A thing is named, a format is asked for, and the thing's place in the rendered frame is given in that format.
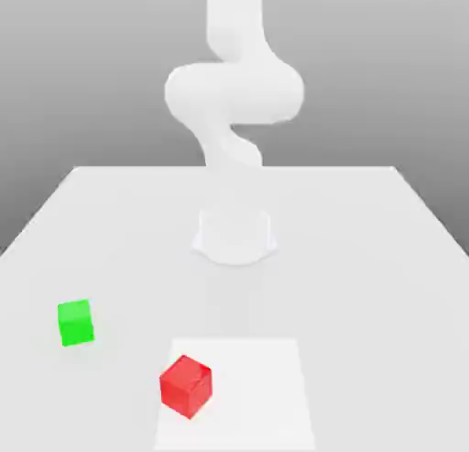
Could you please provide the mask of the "small red cube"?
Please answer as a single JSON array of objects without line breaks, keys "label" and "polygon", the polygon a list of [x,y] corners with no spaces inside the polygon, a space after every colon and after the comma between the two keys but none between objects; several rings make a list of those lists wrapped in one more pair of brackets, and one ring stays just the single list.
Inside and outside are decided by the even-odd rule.
[{"label": "small red cube", "polygon": [[181,355],[159,376],[159,388],[164,405],[191,419],[213,396],[213,372]]}]

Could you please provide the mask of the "small green cube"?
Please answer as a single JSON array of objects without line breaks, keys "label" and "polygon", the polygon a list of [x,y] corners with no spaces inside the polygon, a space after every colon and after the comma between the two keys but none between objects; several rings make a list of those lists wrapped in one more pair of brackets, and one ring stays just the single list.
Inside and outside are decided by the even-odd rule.
[{"label": "small green cube", "polygon": [[58,304],[58,324],[64,347],[94,341],[91,306],[87,299]]}]

